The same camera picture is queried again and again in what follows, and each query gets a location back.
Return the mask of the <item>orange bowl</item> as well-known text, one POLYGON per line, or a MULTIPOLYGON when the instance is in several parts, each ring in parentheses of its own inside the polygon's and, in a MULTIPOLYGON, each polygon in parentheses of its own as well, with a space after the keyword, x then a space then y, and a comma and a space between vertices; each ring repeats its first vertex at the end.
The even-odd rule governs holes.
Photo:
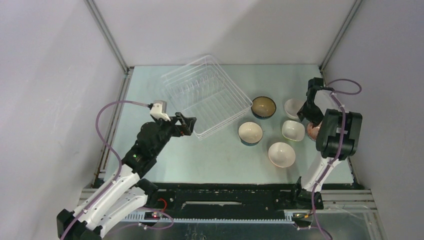
POLYGON ((306 126, 306 133, 307 133, 308 137, 314 142, 318 138, 318 134, 319 134, 321 125, 322 125, 321 122, 319 124, 314 124, 313 122, 309 122, 306 126))

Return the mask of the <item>plain white bowl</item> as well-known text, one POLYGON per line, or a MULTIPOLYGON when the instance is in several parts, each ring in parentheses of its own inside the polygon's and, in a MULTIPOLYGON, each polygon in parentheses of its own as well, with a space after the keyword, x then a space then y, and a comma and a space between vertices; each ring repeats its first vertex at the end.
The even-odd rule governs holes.
POLYGON ((299 117, 297 115, 298 111, 302 108, 304 102, 297 99, 297 98, 291 98, 288 99, 284 103, 284 111, 287 115, 287 117, 294 121, 299 121, 299 117))

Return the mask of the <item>lime green square bowl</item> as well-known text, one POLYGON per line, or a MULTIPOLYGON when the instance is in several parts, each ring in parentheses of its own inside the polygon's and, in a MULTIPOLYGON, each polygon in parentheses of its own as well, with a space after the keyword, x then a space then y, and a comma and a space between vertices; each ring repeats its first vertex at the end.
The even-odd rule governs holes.
POLYGON ((304 125, 294 120, 286 120, 281 128, 283 137, 294 142, 302 141, 305 137, 305 131, 304 125))

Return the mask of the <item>dark blue floral bowl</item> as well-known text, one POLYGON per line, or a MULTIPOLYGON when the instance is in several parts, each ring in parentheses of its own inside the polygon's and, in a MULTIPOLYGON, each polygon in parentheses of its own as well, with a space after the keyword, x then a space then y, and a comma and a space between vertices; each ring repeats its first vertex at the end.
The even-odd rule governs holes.
POLYGON ((251 112, 258 119, 269 119, 277 110, 273 99, 267 96, 258 96, 252 100, 251 112))

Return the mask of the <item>blue white patterned bowl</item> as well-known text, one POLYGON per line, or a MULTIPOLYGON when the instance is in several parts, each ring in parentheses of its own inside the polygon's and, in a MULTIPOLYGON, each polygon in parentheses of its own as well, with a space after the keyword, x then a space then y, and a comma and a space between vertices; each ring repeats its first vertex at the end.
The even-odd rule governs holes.
POLYGON ((276 167, 288 168, 294 164, 296 153, 289 144, 276 142, 269 147, 268 158, 276 167))

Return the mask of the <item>teal bowl white dots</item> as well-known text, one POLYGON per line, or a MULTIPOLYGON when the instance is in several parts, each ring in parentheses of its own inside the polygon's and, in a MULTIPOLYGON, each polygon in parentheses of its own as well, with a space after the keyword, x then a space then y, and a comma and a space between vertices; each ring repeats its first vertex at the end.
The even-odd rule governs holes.
POLYGON ((246 146, 255 146, 263 138, 264 132, 260 125, 255 122, 244 122, 238 128, 240 142, 246 146))

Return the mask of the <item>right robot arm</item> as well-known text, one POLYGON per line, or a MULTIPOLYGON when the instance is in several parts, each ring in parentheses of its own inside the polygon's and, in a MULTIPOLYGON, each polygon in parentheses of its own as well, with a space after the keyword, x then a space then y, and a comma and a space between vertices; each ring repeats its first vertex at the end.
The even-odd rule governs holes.
POLYGON ((297 112, 300 121, 307 120, 319 127, 315 140, 318 154, 307 173, 300 177, 302 189, 291 194, 291 204, 304 209, 311 202, 310 193, 319 192, 331 171, 353 156, 357 149, 363 116, 346 109, 338 99, 340 91, 325 85, 324 79, 308 81, 306 101, 297 112))

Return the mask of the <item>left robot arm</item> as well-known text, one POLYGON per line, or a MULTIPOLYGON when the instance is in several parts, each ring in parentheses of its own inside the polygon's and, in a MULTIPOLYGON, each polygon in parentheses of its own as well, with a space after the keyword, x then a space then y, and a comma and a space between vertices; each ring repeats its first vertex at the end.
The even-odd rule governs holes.
POLYGON ((100 240, 132 211, 153 208, 158 187, 145 179, 172 137, 190 136, 197 119, 177 112, 169 120, 154 118, 144 123, 118 170, 93 195, 73 211, 56 217, 61 240, 100 240))

